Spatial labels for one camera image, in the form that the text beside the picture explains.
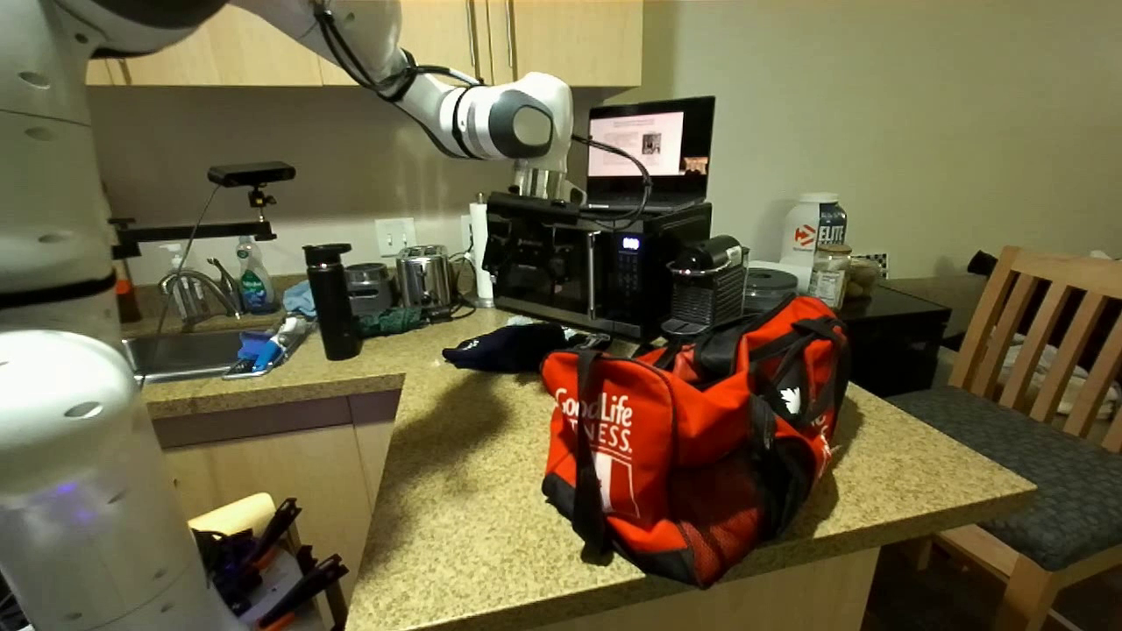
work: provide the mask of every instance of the dish soap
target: dish soap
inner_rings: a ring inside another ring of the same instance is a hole
[[[252,235],[238,235],[238,300],[242,311],[278,311],[278,294]]]

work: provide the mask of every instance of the cabinet door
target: cabinet door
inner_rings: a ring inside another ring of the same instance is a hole
[[[85,68],[85,84],[129,84],[121,58],[92,58]]]
[[[398,0],[398,45],[417,64],[485,73],[475,0]],[[321,84],[355,84],[339,68],[321,64]]]
[[[320,84],[320,55],[261,17],[224,7],[154,55],[125,58],[129,84]]]
[[[530,70],[581,86],[641,84],[641,0],[486,0],[491,80]]]
[[[256,492],[278,501],[298,498],[304,508],[298,536],[355,567],[342,577],[342,591],[350,591],[375,515],[367,464],[350,425],[167,447],[163,464],[184,515],[203,515]]]

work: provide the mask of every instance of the microwave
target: microwave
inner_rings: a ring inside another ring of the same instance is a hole
[[[496,308],[652,341],[668,315],[668,264],[688,242],[706,242],[708,227],[708,202],[590,211],[494,194],[485,271]]]

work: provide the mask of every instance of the screen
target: screen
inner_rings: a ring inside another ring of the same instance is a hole
[[[590,137],[638,156],[652,174],[652,200],[706,200],[716,99],[674,99],[590,107]],[[590,147],[590,200],[638,197],[641,172]]]

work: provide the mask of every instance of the cabinet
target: cabinet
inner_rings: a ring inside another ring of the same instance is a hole
[[[298,536],[320,556],[339,554],[342,591],[363,556],[398,391],[360,391],[154,417],[181,515],[203,515],[244,494],[298,498]]]
[[[85,84],[129,84],[121,58],[92,58],[85,68]]]
[[[485,0],[486,80],[530,70],[569,84],[641,84],[641,0]]]
[[[420,64],[481,73],[486,84],[530,70],[578,86],[638,84],[641,0],[398,0],[398,45]],[[121,68],[129,84],[355,84],[238,7]]]
[[[261,17],[224,7],[181,43],[125,58],[129,84],[321,84],[321,58]]]

